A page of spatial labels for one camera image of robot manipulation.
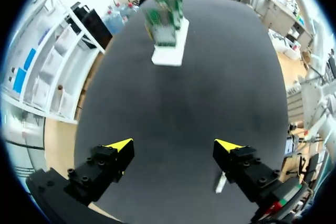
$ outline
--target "black tabletop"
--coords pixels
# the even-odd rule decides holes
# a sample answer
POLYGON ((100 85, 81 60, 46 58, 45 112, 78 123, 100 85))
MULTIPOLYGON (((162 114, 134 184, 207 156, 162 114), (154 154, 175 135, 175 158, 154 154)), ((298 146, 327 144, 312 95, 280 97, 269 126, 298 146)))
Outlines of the black tabletop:
POLYGON ((248 6, 183 1, 190 26, 181 67, 152 63, 141 11, 116 36, 87 92, 75 165, 95 145, 131 137, 135 157, 98 207, 127 223, 249 223, 257 205, 237 185, 214 192, 214 139, 250 145, 281 167, 288 117, 280 64, 248 6))

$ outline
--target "white base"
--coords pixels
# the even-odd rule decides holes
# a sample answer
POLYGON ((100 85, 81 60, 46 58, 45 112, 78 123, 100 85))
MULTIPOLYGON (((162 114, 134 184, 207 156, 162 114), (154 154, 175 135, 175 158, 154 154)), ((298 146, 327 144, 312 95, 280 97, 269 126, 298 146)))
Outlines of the white base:
POLYGON ((154 53, 152 62, 154 65, 159 66, 174 66, 179 67, 182 65, 184 46, 187 40, 189 28, 189 21, 185 18, 181 20, 181 29, 176 31, 176 46, 175 47, 162 47, 154 45, 154 53))

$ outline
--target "white shelving unit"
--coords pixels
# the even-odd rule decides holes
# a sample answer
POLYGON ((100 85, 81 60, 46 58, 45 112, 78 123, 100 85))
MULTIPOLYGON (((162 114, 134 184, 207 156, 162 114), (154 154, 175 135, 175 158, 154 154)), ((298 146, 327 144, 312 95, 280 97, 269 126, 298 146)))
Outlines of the white shelving unit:
POLYGON ((2 99, 33 114, 77 123, 82 87, 97 55, 105 51, 60 0, 38 0, 27 10, 7 51, 2 99), (81 32, 75 34, 68 16, 81 32), (96 48, 90 49, 84 36, 96 48))

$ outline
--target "yellow object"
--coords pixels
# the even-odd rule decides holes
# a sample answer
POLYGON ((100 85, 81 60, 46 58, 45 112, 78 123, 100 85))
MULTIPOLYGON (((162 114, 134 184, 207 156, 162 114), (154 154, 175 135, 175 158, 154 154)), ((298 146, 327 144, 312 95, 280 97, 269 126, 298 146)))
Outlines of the yellow object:
POLYGON ((127 145, 129 141, 133 141, 133 139, 129 138, 129 139, 126 139, 126 140, 123 140, 123 141, 120 141, 120 142, 116 142, 114 144, 104 145, 104 147, 112 147, 114 149, 117 149, 118 152, 120 152, 120 150, 123 149, 124 146, 127 145))
POLYGON ((220 140, 220 139, 215 139, 215 141, 217 141, 222 147, 224 147, 224 149, 227 150, 227 152, 230 152, 231 150, 233 150, 235 148, 243 148, 244 147, 244 146, 232 144, 232 143, 229 143, 229 142, 225 142, 225 141, 220 140))

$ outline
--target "plastic bottle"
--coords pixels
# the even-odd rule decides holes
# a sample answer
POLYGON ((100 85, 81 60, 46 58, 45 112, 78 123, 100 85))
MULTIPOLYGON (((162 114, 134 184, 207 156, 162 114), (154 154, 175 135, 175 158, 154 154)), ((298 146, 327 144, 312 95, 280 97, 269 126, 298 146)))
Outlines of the plastic bottle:
POLYGON ((130 19, 130 17, 132 17, 135 13, 136 13, 137 9, 133 7, 132 3, 128 3, 128 6, 126 8, 126 17, 127 19, 130 19))
POLYGON ((115 4, 115 8, 117 11, 120 12, 120 16, 122 17, 124 23, 128 20, 127 18, 127 6, 125 6, 124 4, 120 5, 119 3, 115 4))
POLYGON ((117 34, 124 26, 122 17, 120 16, 120 13, 117 10, 108 11, 108 15, 110 16, 110 25, 114 31, 114 34, 117 34))
POLYGON ((124 26, 124 22, 117 10, 108 10, 102 19, 111 34, 117 34, 124 26))

